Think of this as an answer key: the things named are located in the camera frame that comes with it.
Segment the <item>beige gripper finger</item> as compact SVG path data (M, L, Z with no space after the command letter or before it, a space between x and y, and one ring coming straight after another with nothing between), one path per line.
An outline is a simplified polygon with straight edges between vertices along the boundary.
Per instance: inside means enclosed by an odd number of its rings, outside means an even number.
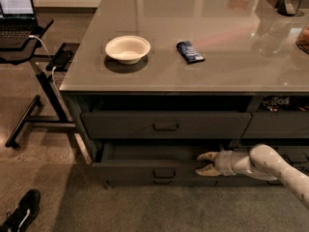
M210 160L214 161L217 156L216 152L206 152L197 157L197 160Z
M204 177L215 177L215 176L220 175L220 173L216 170L215 166L212 163L206 165L203 168L196 169L195 172L198 175L204 176Z

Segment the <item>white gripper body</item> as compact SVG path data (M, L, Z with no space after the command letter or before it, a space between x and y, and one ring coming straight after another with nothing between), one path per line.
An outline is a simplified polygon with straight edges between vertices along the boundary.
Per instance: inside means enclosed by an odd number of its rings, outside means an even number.
M245 154L234 151L220 151L214 159L214 166L218 173L224 176L240 174L243 170Z

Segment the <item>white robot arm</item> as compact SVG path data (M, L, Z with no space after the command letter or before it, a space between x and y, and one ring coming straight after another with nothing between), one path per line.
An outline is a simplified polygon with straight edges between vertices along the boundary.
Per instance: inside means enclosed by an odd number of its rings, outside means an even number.
M309 208L309 176L288 164L273 148L258 144L247 152L222 150L206 152L197 160L209 163L195 172L203 177L236 176L264 180L279 181L306 208Z

